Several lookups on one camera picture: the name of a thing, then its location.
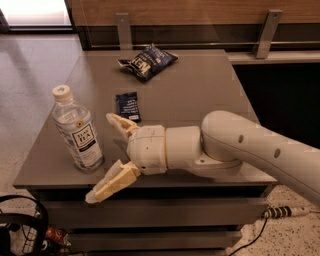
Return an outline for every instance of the table top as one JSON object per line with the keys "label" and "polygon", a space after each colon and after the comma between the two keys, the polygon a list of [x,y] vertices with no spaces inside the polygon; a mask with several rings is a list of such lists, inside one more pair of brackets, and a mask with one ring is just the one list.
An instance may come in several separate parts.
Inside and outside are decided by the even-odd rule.
{"label": "table top", "polygon": [[[17,188],[88,188],[95,185],[118,159],[129,159],[120,135],[106,121],[116,113],[116,95],[137,92],[139,126],[201,125],[206,114],[226,110],[257,121],[257,117],[223,50],[172,50],[179,60],[148,82],[120,71],[117,59],[133,59],[139,51],[88,52],[80,56],[66,84],[75,99],[93,114],[105,162],[91,174],[79,171],[59,137],[51,114],[40,131],[14,186]],[[275,182],[243,163],[237,174],[207,179],[168,171],[143,176],[132,186],[210,186],[223,182]]]}

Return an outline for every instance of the metal bracket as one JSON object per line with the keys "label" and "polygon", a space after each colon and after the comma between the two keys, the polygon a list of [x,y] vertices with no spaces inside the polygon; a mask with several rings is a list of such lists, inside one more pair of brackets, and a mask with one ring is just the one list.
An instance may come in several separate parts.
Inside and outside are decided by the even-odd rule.
{"label": "metal bracket", "polygon": [[268,57],[274,33],[277,30],[282,10],[269,10],[265,23],[262,27],[258,44],[253,48],[253,54],[257,59]]}
{"label": "metal bracket", "polygon": [[3,15],[2,10],[0,9],[0,33],[8,33],[9,31],[9,24],[6,18]]}
{"label": "metal bracket", "polygon": [[132,49],[129,13],[116,13],[118,36],[121,50]]}

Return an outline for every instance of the gray table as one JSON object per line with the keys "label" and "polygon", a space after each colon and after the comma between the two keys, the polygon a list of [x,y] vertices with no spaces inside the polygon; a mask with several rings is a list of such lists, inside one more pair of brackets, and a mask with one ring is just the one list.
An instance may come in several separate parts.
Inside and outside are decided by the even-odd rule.
{"label": "gray table", "polygon": [[213,179],[183,170],[143,176],[101,204],[84,203],[85,194],[113,162],[128,161],[126,145],[105,119],[106,113],[116,112],[116,94],[138,93],[140,126],[200,125],[214,110],[257,121],[224,51],[172,52],[179,60],[146,83],[120,72],[116,61],[132,59],[137,51],[81,56],[66,84],[94,115],[105,155],[103,166],[92,174],[78,171],[50,115],[14,182],[44,202],[50,222],[67,229],[80,250],[120,255],[123,250],[134,254],[166,249],[191,255],[185,250],[201,248],[212,253],[215,248],[233,246],[241,237],[242,225],[253,223],[267,207],[265,197],[276,181],[246,163],[236,173]]}

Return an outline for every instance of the drawer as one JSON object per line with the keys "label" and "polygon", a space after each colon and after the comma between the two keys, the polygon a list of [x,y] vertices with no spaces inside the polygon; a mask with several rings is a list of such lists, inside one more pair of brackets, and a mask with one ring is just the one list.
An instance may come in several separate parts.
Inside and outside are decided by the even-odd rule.
{"label": "drawer", "polygon": [[72,248],[86,252],[226,248],[232,247],[240,238],[239,231],[69,234]]}
{"label": "drawer", "polygon": [[64,229],[192,227],[253,223],[267,208],[263,198],[43,202],[50,224]]}

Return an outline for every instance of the bottle cap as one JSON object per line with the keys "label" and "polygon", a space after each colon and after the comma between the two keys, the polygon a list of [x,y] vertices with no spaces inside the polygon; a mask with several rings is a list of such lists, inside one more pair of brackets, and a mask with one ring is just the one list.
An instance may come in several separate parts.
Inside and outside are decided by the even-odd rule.
{"label": "bottle cap", "polygon": [[52,90],[54,99],[59,103],[66,103],[73,99],[73,93],[68,85],[59,85]]}

